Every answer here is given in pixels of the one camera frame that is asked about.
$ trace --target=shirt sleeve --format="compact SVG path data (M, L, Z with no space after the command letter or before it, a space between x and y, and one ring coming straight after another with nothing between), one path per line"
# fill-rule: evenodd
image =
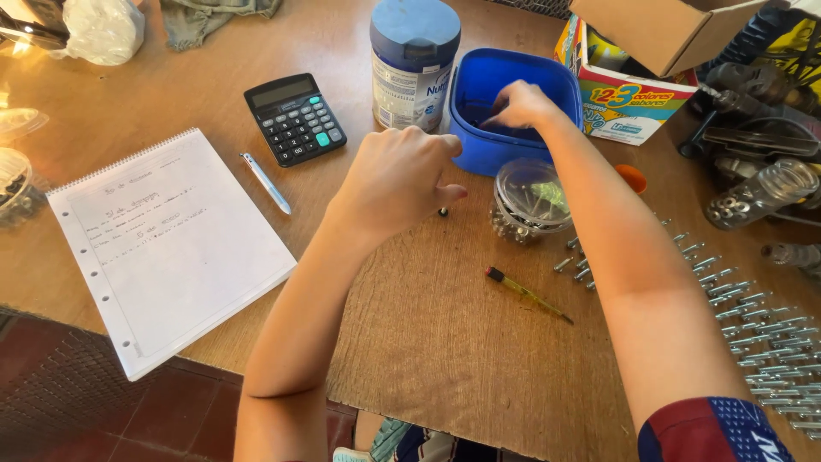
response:
M639 431L641 462L795 462L764 411L736 398L692 398L656 411Z

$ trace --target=screwdriver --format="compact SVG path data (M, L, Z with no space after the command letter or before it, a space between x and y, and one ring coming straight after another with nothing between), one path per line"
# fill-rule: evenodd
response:
M528 289L525 289L524 287L520 286L519 284L511 281L500 270L497 270L496 268L493 268L492 266L488 266L488 269L484 271L484 274L486 276L488 276L490 279L492 279L496 282L501 282L502 284L506 285L509 289L514 290L517 293L519 293L519 295L527 297L530 300L533 300L534 302L538 303L539 305L547 308L548 310L550 310L554 314L561 316L562 319L569 322L571 324L571 326L574 325L573 320L570 317L568 317L566 314L564 314L563 312L560 312L557 308L555 308L551 305L548 305L547 302L545 302L544 300L542 300L539 297L536 297L536 295L534 293L530 292Z

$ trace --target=hand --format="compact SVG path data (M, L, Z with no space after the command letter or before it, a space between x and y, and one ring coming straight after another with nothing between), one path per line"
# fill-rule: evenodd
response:
M453 135L428 135L419 127L370 133L328 205L326 219L378 246L467 197L464 187L442 183L445 165L459 154L461 142Z
M502 88L493 107L493 117L482 123L482 127L502 124L510 128L530 128L550 123L566 115L539 88L523 80L518 80Z

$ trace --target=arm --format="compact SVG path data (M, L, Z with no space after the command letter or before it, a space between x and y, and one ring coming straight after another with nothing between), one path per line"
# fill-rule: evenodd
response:
M365 137L345 182L268 314L246 366L235 461L328 459L325 378L348 289L393 234L467 196L440 186L461 144L418 127Z
M607 319L633 423L686 398L749 391L690 265L647 205L536 85L499 94L489 122L548 144Z

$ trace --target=white plastic bag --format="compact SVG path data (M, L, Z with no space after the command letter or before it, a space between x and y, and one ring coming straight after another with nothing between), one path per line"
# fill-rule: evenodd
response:
M129 0L66 0L62 19L71 35L65 49L49 52L52 58L116 66L143 44L145 16Z

